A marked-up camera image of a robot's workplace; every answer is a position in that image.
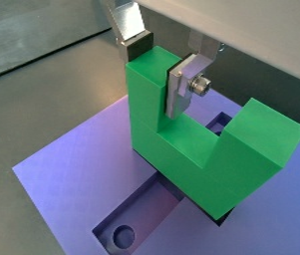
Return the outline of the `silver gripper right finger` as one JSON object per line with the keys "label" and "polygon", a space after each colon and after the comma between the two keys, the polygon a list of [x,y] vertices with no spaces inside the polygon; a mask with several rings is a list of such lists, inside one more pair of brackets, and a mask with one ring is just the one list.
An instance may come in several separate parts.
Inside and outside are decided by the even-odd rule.
{"label": "silver gripper right finger", "polygon": [[193,52],[173,65],[167,74],[165,114],[175,120],[188,109],[192,95],[203,97],[212,81],[205,77],[205,70],[216,59],[220,42],[192,30],[188,46]]}

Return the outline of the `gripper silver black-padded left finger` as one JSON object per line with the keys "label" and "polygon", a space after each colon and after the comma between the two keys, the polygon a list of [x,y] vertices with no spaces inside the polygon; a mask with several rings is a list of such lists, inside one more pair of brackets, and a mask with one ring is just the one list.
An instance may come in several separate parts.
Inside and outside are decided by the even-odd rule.
{"label": "gripper silver black-padded left finger", "polygon": [[145,27],[140,4],[134,0],[104,0],[120,53],[128,63],[153,47],[153,32]]}

